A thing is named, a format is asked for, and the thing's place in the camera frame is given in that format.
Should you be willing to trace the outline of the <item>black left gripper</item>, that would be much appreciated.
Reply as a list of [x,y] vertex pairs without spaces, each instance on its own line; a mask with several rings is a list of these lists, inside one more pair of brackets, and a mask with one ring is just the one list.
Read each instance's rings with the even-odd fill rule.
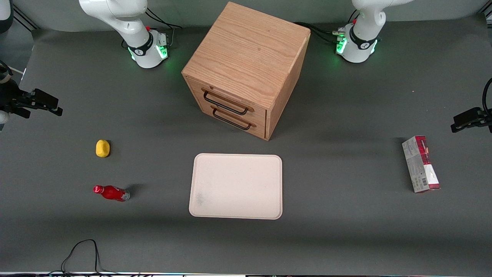
[[458,133],[468,128],[485,126],[492,133],[492,109],[484,107],[483,112],[481,108],[474,107],[454,116],[454,123],[450,126],[450,129],[452,133]]

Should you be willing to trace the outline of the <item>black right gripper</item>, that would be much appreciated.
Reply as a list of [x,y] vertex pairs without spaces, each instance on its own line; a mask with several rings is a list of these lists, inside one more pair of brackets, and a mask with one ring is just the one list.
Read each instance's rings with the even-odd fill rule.
[[0,109],[2,112],[16,114],[23,118],[30,118],[31,112],[25,108],[19,108],[18,98],[26,98],[26,107],[30,109],[42,109],[62,116],[63,109],[59,107],[59,99],[42,91],[34,89],[31,92],[24,92],[17,83],[12,80],[1,80],[0,83]]

